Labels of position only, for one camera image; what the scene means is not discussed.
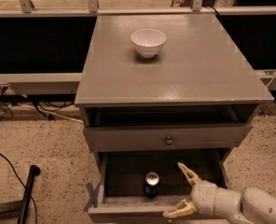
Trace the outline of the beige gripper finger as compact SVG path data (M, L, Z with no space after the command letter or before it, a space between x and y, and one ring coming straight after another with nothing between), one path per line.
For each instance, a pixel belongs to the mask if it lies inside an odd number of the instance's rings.
M177 218L190 216L196 212L196 207L192 202L188 202L186 199L180 201L173 208L164 211L163 216L166 218Z
M187 168L182 162L177 163L179 169L182 171L184 176L186 177L187 182L193 186L200 182L199 176L193 172L191 169Z

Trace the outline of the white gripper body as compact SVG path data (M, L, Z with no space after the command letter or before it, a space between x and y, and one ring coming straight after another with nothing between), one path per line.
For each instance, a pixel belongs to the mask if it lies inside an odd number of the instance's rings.
M241 219L242 195L239 192L219 188L214 183L202 180L192 187L191 198L201 214L226 220Z

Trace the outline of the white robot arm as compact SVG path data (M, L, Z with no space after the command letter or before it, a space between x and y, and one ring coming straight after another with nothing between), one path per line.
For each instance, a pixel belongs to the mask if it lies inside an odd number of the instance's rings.
M243 193L218 187L202 180L182 162L179 169L191 186L191 201L186 199L165 211L169 219L194 213L221 217L229 224L276 224L276 198L262 189L247 188Z

